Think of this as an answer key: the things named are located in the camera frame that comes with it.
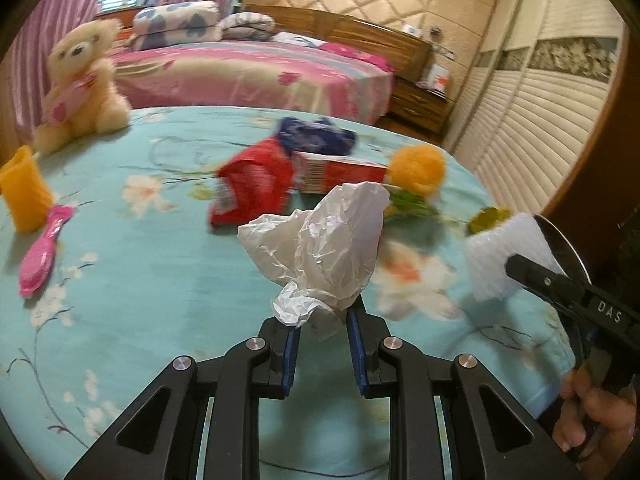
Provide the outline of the person's right hand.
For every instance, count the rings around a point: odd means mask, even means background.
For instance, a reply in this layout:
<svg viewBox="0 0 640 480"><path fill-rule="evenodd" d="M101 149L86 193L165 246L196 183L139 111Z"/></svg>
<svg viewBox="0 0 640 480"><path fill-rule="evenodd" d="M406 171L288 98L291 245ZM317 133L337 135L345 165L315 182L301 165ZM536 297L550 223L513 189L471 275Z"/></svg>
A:
<svg viewBox="0 0 640 480"><path fill-rule="evenodd" d="M603 479L623 456L636 432L637 399L634 388L614 394L594 385L588 368L572 370L563 380L563 405L553 431L553 441L568 452L585 443L587 433L578 411L605 428L599 444L582 463L586 479Z"/></svg>

